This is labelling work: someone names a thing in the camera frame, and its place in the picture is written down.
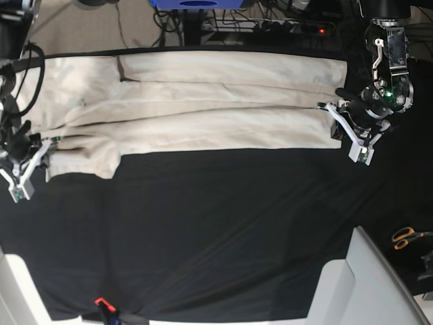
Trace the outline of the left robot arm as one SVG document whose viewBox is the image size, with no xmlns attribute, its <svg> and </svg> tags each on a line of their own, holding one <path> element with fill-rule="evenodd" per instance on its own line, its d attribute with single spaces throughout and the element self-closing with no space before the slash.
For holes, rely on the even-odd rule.
<svg viewBox="0 0 433 325">
<path fill-rule="evenodd" d="M 332 138 L 351 140 L 349 158 L 370 165 L 374 145 L 391 128 L 388 117 L 413 105 L 404 27 L 411 10 L 405 1 L 360 1 L 359 11 L 369 21 L 364 33 L 372 60 L 367 69 L 369 82 L 360 94 L 337 88 L 338 103 L 319 103 L 317 107 L 328 111 L 334 120 Z"/>
</svg>

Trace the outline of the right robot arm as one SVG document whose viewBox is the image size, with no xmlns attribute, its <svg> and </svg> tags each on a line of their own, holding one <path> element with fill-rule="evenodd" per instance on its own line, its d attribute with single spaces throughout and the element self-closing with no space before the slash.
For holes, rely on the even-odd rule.
<svg viewBox="0 0 433 325">
<path fill-rule="evenodd" d="M 8 191 L 15 203 L 30 200 L 35 192 L 31 176 L 35 169 L 49 165 L 49 150 L 56 138 L 42 138 L 30 132 L 31 122 L 21 121 L 36 104 L 45 76 L 45 54 L 28 41 L 29 32 L 37 19 L 40 1 L 1 2 L 1 176 L 8 183 Z M 16 86 L 17 64 L 28 53 L 38 55 L 39 78 L 32 99 L 19 110 L 12 91 Z"/>
</svg>

